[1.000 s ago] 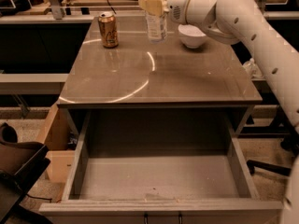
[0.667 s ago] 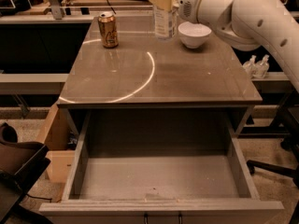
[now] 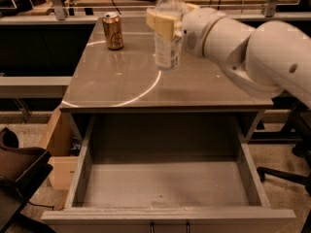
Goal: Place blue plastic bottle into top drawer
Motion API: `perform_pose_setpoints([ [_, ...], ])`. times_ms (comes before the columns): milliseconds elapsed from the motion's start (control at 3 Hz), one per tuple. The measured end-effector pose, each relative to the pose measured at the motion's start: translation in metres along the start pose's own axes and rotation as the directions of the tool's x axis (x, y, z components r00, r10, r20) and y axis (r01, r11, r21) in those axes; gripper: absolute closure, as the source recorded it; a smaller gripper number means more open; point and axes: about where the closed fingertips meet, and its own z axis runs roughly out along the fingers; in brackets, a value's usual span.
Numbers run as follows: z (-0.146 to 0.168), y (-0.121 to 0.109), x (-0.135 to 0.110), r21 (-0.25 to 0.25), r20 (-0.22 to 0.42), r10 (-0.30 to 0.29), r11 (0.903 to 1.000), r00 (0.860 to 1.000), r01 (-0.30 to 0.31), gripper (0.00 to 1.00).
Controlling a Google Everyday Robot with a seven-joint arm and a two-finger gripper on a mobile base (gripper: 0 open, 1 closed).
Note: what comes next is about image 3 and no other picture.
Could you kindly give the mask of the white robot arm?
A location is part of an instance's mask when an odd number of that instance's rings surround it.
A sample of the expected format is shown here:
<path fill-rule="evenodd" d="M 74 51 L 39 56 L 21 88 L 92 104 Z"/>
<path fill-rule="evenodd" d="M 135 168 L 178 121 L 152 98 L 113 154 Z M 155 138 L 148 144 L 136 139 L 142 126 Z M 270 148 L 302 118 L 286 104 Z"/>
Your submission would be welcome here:
<path fill-rule="evenodd" d="M 184 6 L 182 17 L 147 10 L 147 25 L 166 40 L 215 62 L 247 93 L 272 98 L 288 91 L 311 107 L 311 39 L 296 27 L 272 20 L 254 28 L 212 8 Z"/>

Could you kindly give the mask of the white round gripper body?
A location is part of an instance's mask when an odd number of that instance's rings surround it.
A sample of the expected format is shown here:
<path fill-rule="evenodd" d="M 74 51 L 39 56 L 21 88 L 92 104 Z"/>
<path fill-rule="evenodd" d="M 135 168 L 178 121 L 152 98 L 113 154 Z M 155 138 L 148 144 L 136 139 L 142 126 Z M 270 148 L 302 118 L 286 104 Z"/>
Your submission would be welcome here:
<path fill-rule="evenodd" d="M 218 37 L 225 33 L 223 28 L 219 31 L 219 21 L 224 17 L 225 13 L 212 8 L 198 8 L 186 14 L 182 20 L 183 48 L 198 57 L 227 57 L 225 44 Z"/>

